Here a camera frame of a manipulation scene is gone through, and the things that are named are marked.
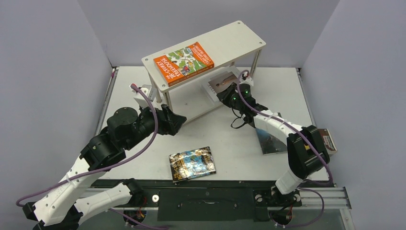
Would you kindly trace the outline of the white style magazine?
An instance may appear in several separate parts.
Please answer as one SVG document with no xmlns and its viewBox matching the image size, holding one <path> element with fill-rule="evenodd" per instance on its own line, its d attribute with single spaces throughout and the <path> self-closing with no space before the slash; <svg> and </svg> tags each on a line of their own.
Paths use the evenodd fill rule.
<svg viewBox="0 0 406 230">
<path fill-rule="evenodd" d="M 218 104 L 220 101 L 217 94 L 226 90 L 232 83 L 240 83 L 239 74 L 240 70 L 234 66 L 216 70 L 201 81 L 202 90 L 213 104 Z"/>
</svg>

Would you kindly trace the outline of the black blue treehouse book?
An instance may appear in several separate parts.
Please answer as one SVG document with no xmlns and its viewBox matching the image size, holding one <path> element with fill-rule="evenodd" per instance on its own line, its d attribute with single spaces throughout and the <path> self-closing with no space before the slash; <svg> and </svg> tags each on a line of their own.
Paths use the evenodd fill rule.
<svg viewBox="0 0 406 230">
<path fill-rule="evenodd" d="M 209 146 L 171 154 L 169 155 L 169 165 L 174 184 L 216 174 Z"/>
</svg>

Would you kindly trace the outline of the orange 78-storey treehouse book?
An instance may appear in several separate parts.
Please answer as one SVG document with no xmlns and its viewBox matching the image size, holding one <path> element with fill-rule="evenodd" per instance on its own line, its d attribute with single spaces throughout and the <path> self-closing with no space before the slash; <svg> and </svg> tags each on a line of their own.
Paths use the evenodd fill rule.
<svg viewBox="0 0 406 230">
<path fill-rule="evenodd" d="M 214 67 L 214 61 L 199 42 L 154 58 L 168 86 L 176 85 Z"/>
</svg>

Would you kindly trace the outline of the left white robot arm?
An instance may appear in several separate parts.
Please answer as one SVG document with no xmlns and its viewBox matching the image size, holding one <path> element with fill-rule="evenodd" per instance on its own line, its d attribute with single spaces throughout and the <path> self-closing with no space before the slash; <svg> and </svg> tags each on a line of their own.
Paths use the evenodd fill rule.
<svg viewBox="0 0 406 230">
<path fill-rule="evenodd" d="M 37 230 L 76 230 L 112 207 L 143 203 L 144 191 L 133 178 L 122 179 L 113 188 L 87 198 L 81 195 L 113 165 L 123 161 L 127 150 L 151 134 L 176 135 L 186 120 L 166 104 L 161 109 L 144 108 L 140 113 L 131 107 L 118 109 L 80 152 L 61 186 L 23 206 L 25 216 L 36 222 Z"/>
</svg>

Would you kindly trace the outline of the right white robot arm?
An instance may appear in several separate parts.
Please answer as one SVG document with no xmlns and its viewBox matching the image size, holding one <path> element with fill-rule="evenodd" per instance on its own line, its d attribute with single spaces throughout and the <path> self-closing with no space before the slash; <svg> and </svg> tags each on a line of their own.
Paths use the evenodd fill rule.
<svg viewBox="0 0 406 230">
<path fill-rule="evenodd" d="M 289 193 L 322 168 L 328 173 L 328 183 L 332 184 L 329 154 L 316 126 L 297 125 L 273 113 L 256 102 L 251 96 L 250 85 L 246 83 L 232 83 L 218 93 L 217 98 L 227 107 L 237 110 L 245 123 L 266 131 L 286 145 L 289 169 L 276 181 L 276 188 L 270 191 L 273 203 L 283 204 L 289 199 Z"/>
</svg>

